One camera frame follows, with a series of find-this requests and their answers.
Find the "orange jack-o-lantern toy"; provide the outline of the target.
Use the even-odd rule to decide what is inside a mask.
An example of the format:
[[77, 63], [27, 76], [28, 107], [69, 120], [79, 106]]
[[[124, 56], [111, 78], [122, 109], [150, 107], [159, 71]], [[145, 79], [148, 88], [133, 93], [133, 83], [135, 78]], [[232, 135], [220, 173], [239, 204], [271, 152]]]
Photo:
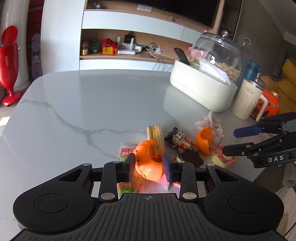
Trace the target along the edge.
[[146, 180], [157, 182], [160, 180], [163, 174], [162, 155], [164, 149], [161, 146], [161, 150], [158, 154], [149, 155], [149, 147], [155, 145], [155, 140], [147, 140], [140, 142], [133, 153], [135, 154], [135, 168], [138, 174], [140, 174]]

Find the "yellow pudding cup toy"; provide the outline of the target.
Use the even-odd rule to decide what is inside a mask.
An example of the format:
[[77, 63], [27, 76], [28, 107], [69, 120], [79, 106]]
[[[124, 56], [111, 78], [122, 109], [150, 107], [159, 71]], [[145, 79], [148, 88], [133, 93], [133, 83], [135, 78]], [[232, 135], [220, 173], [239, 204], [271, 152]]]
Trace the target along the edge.
[[199, 168], [204, 164], [203, 159], [200, 157], [198, 151], [185, 149], [182, 153], [178, 154], [176, 158], [177, 162], [185, 161], [194, 165], [194, 167]]

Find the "orange pumpkin bucket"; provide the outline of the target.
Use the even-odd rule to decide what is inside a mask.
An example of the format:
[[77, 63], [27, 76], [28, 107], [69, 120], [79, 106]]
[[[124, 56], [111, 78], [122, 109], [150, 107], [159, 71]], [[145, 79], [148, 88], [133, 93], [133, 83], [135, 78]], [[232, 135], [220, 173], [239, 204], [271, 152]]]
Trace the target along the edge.
[[[268, 100], [268, 105], [262, 114], [262, 118], [279, 114], [281, 97], [271, 89], [265, 89], [263, 91], [263, 96]], [[250, 116], [253, 119], [257, 118], [263, 105], [264, 105], [264, 102], [263, 100], [260, 99], [250, 114]]]

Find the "pink snack packet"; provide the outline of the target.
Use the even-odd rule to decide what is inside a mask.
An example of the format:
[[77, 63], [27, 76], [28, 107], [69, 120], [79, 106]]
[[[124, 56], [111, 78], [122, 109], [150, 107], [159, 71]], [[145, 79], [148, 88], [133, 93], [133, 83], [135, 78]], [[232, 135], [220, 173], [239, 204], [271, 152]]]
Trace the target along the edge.
[[[137, 145], [131, 143], [122, 142], [120, 146], [119, 158], [120, 162], [124, 162], [130, 153], [133, 153], [133, 150]], [[117, 184], [118, 195], [121, 197], [124, 193], [139, 193], [142, 186], [142, 177], [134, 170], [132, 180], [130, 182], [120, 182]]]

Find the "yellow cushion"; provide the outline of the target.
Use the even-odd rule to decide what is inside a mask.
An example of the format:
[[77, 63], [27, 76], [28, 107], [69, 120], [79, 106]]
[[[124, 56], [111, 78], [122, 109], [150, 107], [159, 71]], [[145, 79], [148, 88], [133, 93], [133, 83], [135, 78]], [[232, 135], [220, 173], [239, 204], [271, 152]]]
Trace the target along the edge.
[[295, 65], [287, 59], [282, 67], [284, 78], [275, 82], [269, 76], [260, 77], [267, 89], [280, 96], [280, 113], [295, 112], [296, 109], [296, 70]]

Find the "cream ribbed mug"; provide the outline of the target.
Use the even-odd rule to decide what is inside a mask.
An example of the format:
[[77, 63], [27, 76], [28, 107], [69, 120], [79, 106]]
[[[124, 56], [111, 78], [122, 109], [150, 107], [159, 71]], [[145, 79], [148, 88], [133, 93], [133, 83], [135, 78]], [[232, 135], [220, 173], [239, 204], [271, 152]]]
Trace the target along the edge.
[[268, 105], [268, 100], [263, 96], [264, 88], [265, 83], [262, 80], [258, 78], [255, 80], [244, 78], [232, 108], [233, 114], [241, 120], [246, 120], [255, 108], [257, 102], [261, 99], [264, 105], [256, 118], [256, 121], [259, 121]]

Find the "wooden stick bundle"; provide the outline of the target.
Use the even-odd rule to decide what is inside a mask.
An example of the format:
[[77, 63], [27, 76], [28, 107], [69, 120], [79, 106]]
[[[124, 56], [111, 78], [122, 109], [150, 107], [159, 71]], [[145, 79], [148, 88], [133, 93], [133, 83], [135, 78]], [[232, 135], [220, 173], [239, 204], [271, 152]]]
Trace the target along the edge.
[[154, 144], [148, 147], [149, 156], [156, 162], [162, 162], [165, 153], [165, 142], [160, 125], [147, 127], [147, 139], [154, 140]]

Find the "crumpled white tissue wrapper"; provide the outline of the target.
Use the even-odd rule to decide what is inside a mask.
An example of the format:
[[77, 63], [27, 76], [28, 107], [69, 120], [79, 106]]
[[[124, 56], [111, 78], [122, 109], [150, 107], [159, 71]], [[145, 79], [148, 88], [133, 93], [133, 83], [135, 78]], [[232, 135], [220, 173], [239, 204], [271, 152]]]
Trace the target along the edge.
[[214, 118], [213, 111], [210, 111], [203, 120], [196, 121], [194, 125], [197, 131], [207, 126], [210, 128], [214, 146], [220, 145], [221, 140], [225, 137], [221, 121]]

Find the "white oval storage box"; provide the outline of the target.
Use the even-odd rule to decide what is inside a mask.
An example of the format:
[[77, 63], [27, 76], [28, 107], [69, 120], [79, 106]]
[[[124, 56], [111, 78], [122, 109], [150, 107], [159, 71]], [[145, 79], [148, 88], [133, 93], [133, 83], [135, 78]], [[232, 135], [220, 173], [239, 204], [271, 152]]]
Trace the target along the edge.
[[237, 91], [237, 86], [234, 83], [230, 85], [221, 83], [206, 73], [178, 60], [173, 65], [170, 83], [215, 113], [226, 111]]

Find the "black remote control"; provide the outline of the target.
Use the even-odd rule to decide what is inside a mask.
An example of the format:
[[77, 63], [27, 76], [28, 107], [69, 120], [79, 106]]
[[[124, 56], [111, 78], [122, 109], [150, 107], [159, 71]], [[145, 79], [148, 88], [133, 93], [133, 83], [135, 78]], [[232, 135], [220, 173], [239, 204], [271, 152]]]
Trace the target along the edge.
[[174, 48], [174, 51], [176, 53], [176, 55], [179, 58], [179, 61], [186, 64], [186, 65], [191, 65], [187, 56], [185, 55], [184, 51], [180, 48]]

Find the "white router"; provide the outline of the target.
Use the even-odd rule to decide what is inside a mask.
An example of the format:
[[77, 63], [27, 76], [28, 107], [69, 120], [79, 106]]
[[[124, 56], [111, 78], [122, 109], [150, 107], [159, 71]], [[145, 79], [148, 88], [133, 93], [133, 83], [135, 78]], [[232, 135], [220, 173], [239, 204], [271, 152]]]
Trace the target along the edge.
[[120, 49], [117, 51], [119, 55], [135, 55], [136, 51], [130, 49]]

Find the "red yellow gift box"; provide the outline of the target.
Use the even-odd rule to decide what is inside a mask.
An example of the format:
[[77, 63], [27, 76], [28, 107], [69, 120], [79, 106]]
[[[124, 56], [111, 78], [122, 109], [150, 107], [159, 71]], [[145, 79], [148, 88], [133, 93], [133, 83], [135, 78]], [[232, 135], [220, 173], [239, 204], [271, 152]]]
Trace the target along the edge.
[[102, 44], [102, 54], [105, 55], [115, 55], [117, 53], [118, 43], [112, 41], [110, 38], [103, 39]]

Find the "black television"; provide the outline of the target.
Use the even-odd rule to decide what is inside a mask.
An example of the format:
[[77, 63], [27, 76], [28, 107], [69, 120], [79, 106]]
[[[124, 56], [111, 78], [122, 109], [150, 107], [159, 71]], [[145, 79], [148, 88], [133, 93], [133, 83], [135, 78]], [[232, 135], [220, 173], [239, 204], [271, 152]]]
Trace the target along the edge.
[[220, 4], [219, 0], [131, 0], [125, 2], [168, 11], [208, 27], [213, 27]]

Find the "purple skateboard deck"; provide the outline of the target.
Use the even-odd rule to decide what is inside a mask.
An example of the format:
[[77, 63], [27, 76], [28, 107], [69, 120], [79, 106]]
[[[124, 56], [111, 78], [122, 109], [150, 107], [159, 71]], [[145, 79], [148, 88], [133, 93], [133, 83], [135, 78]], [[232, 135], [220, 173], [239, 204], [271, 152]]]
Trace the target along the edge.
[[36, 33], [32, 37], [31, 48], [32, 78], [35, 80], [42, 76], [41, 65], [41, 35]]

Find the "red goblet-shaped bin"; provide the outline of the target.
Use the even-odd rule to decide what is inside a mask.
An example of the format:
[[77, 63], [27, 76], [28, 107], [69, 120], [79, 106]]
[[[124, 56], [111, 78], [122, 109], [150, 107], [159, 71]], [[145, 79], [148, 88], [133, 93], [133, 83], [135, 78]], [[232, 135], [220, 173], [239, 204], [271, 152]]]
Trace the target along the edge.
[[14, 92], [14, 85], [19, 70], [19, 54], [16, 39], [18, 29], [16, 26], [7, 27], [1, 36], [1, 86], [7, 91], [2, 104], [10, 106], [19, 101], [23, 95], [22, 91]]

